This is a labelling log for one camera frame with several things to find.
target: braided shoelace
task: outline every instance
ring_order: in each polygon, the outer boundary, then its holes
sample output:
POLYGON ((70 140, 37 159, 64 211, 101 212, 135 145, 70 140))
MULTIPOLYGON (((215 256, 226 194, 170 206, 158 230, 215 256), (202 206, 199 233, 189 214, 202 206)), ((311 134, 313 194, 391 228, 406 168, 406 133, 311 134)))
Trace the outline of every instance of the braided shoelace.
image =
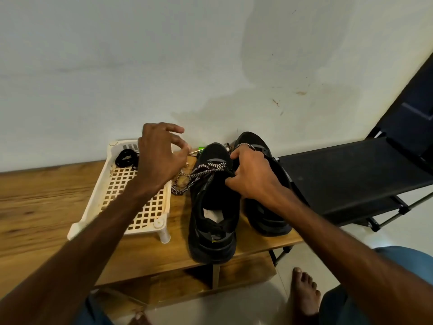
MULTIPOLYGON (((227 149, 227 152, 229 154, 233 153, 233 150, 238 148, 241 145, 247 145, 252 150, 256 150, 252 145, 247 144, 246 142, 242 142, 239 145, 237 145, 235 148, 233 148, 229 143, 225 143, 224 147, 227 149)), ((171 185, 171 193, 173 195, 182 195, 189 191, 194 184, 200 180, 201 177, 204 175, 207 175, 212 172, 217 171, 225 171, 227 169, 227 163, 221 162, 221 163, 207 163, 207 164, 201 164, 197 168, 193 169, 191 174, 186 174, 182 169, 180 170, 179 174, 177 175, 176 179, 173 181, 173 184, 171 185), (177 187, 177 181, 182 176, 188 177, 188 184, 184 188, 178 188, 177 187)))

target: sneaker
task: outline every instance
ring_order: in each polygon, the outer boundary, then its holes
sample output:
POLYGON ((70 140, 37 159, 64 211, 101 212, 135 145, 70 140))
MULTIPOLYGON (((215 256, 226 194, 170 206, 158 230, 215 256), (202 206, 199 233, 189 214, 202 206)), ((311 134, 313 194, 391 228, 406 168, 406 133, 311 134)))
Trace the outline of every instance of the sneaker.
POLYGON ((224 263, 236 250, 236 225, 240 195, 224 181, 233 177, 233 161, 226 148, 214 142, 198 155, 188 186, 191 191, 191 219, 188 246, 200 263, 224 263))
MULTIPOLYGON (((280 163, 272 157, 269 147, 265 142, 252 132, 244 132, 233 143, 233 147, 237 148, 240 144, 248 144, 255 150, 262 152, 268 160, 272 171, 277 176, 279 182, 287 188, 290 188, 290 180, 282 168, 280 163)), ((235 172, 239 166, 239 160, 233 162, 233 171, 235 172)), ((251 226, 264 236, 280 236, 285 235, 292 230, 292 227, 280 216, 273 213, 271 210, 264 207, 256 200, 245 199, 245 214, 251 226)))

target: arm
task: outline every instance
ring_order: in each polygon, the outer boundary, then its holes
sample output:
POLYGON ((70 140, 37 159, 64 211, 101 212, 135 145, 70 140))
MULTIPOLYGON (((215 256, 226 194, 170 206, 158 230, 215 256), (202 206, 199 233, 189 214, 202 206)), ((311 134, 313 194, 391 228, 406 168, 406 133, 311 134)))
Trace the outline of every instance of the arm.
POLYGON ((137 176, 81 233, 0 301, 3 323, 69 324, 74 319, 128 224, 185 165, 190 147, 169 131, 184 129, 144 125, 137 176), (172 153, 171 143, 181 151, 172 153))
POLYGON ((241 146, 232 153, 237 157, 240 167, 226 185, 287 220, 373 323, 431 323, 433 286, 303 205, 279 183, 262 153, 241 146))

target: left hand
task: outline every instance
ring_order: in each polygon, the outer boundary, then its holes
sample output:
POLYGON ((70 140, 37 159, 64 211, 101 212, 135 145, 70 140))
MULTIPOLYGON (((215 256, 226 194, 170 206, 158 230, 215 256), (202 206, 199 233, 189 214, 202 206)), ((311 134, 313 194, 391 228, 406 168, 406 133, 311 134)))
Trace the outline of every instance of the left hand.
POLYGON ((185 129, 171 123, 146 123, 142 137, 138 139, 140 158, 136 182, 140 192, 157 193, 177 175, 187 163, 189 146, 181 137, 171 132, 183 133, 185 129), (171 144, 181 150, 171 151, 171 144))

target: white floor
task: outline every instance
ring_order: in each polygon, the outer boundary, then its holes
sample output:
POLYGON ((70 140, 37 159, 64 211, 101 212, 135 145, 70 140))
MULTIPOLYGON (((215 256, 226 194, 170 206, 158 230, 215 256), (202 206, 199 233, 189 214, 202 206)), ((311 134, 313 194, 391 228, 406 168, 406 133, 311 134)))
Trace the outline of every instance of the white floor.
MULTIPOLYGON (((400 195, 407 204, 433 191, 424 187, 400 195)), ((374 233, 368 228, 350 224, 343 229, 370 247, 400 245, 433 255, 431 228, 433 228, 433 198, 410 213, 374 233)), ((396 212, 376 217, 381 223, 396 212)), ((288 324, 286 301, 290 294, 293 267, 311 274, 322 293, 338 285, 337 279, 306 244, 296 245, 277 266, 278 274, 266 283, 219 293, 176 305, 147 311, 154 325, 221 325, 221 324, 288 324)), ((133 315, 114 321, 115 325, 128 324, 133 315)))

